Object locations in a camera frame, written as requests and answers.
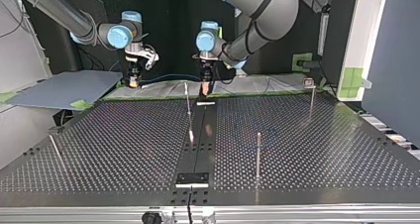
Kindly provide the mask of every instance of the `metal bracket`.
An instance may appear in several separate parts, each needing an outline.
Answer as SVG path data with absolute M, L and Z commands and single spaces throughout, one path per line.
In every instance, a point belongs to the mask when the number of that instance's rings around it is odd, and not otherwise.
M 362 83 L 362 87 L 365 89 L 371 89 L 371 82 L 364 78 L 364 81 Z
M 176 179 L 175 186 L 176 188 L 207 188 L 209 187 L 209 173 L 180 173 Z

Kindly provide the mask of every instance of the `wall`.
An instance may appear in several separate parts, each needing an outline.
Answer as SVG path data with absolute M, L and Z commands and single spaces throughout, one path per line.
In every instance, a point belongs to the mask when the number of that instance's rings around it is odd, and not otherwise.
M 1 0 L 19 21 L 21 13 L 16 4 Z M 18 22 L 0 5 L 0 35 L 15 29 Z M 45 79 L 50 71 L 44 65 L 44 54 L 37 47 L 33 36 L 22 28 L 0 38 L 0 93 L 24 88 Z
M 368 78 L 385 1 L 357 0 L 339 84 L 341 101 L 362 101 L 362 79 Z
M 18 20 L 21 19 L 15 3 L 9 0 L 1 2 Z M 18 25 L 1 6 L 0 20 L 0 35 Z M 44 59 L 36 39 L 22 28 L 0 38 L 0 93 L 18 91 L 48 78 L 51 73 L 48 66 L 44 65 Z M 54 113 L 56 111 L 50 109 L 0 104 L 0 168 L 47 135 L 47 129 L 53 126 Z
M 204 20 L 217 21 L 227 40 L 235 36 L 234 8 L 221 0 L 103 0 L 110 22 L 119 22 L 121 12 L 143 14 L 145 43 L 156 48 L 161 60 L 146 73 L 146 79 L 167 73 L 199 75 L 192 55 L 197 54 L 195 38 Z M 124 53 L 119 52 L 125 62 Z
M 419 0 L 386 0 L 371 60 L 364 108 L 420 145 Z

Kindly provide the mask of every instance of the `green tape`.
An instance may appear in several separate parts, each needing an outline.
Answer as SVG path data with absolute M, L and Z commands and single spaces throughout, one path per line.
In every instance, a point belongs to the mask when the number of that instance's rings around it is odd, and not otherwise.
M 363 68 L 355 67 L 347 67 L 344 70 L 342 88 L 340 90 L 340 97 L 358 97 L 359 89 L 363 86 L 364 83 L 364 79 L 362 78 L 363 72 Z
M 303 68 L 302 66 L 297 65 L 297 62 L 302 61 L 312 61 L 313 54 L 300 54 L 300 55 L 293 55 L 293 64 L 292 64 L 292 71 L 293 72 L 310 72 L 309 68 Z
M 0 93 L 0 103 L 5 103 L 7 100 L 16 96 L 17 93 L 15 92 L 8 92 L 8 93 Z
M 327 84 L 327 82 L 328 82 L 327 78 L 323 77 L 322 80 L 321 80 L 321 82 L 319 83 L 319 87 L 321 89 L 324 89 L 325 84 Z
M 219 27 L 219 38 L 223 39 L 223 28 Z
M 126 85 L 125 84 L 123 84 L 123 82 L 120 80 L 120 81 L 118 81 L 118 83 L 117 83 L 117 85 L 116 85 L 116 88 L 121 88 L 121 87 L 125 87 Z
M 88 103 L 85 100 L 77 100 L 72 103 L 70 103 L 70 106 L 76 109 L 85 110 L 88 108 L 91 108 L 93 106 L 92 103 Z

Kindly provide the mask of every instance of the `gray robot arm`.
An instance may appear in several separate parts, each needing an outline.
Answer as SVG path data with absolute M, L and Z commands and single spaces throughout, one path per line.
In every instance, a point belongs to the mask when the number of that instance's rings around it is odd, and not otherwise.
M 218 25 L 204 22 L 196 44 L 200 59 L 221 59 L 230 67 L 241 68 L 249 55 L 268 42 L 283 38 L 296 21 L 299 0 L 223 0 L 250 17 L 250 26 L 234 42 L 218 37 Z
M 96 24 L 89 14 L 73 7 L 67 0 L 28 1 L 68 29 L 72 39 L 79 44 L 101 44 L 110 50 L 125 49 L 129 61 L 136 62 L 137 57 L 145 57 L 147 70 L 159 60 L 154 50 L 143 47 L 143 21 L 138 12 L 123 12 L 119 24 Z

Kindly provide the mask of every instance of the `black backdrop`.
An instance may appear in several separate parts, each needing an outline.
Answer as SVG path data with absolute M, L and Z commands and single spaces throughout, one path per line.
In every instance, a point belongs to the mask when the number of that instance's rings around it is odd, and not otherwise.
M 160 55 L 160 62 L 146 74 L 146 79 L 168 73 L 187 73 L 199 75 L 199 67 L 191 56 L 197 53 L 195 37 L 200 30 L 200 23 L 204 20 L 217 21 L 224 30 L 224 38 L 232 41 L 236 38 L 236 20 L 234 8 L 221 0 L 69 0 L 74 6 L 84 10 L 98 22 L 118 23 L 124 10 L 139 11 L 144 19 L 144 31 L 150 33 L 146 43 L 154 46 Z M 86 54 L 74 54 L 71 42 L 59 40 L 63 33 L 55 33 L 59 27 L 46 17 L 32 14 L 40 40 L 45 43 L 46 54 L 51 57 L 51 67 L 54 73 L 77 68 L 75 61 L 81 61 L 84 68 L 89 68 L 90 61 Z M 316 54 L 318 46 L 320 15 L 315 15 L 309 7 L 300 2 L 299 15 L 293 29 L 286 37 L 276 43 L 269 44 L 250 58 L 245 71 L 255 73 L 283 73 L 291 72 L 293 54 L 312 52 Z M 124 71 L 126 62 L 124 53 L 106 51 L 102 47 L 80 46 L 89 54 L 99 58 L 108 69 L 116 60 Z M 227 71 L 222 76 L 229 77 Z
M 155 47 L 160 62 L 148 74 L 166 73 L 199 75 L 199 67 L 191 57 L 196 54 L 195 37 L 204 20 L 218 22 L 226 39 L 235 39 L 234 9 L 221 0 L 103 0 L 110 22 L 121 21 L 121 12 L 141 12 L 144 32 L 150 33 L 145 43 Z M 119 52 L 120 61 L 124 53 Z

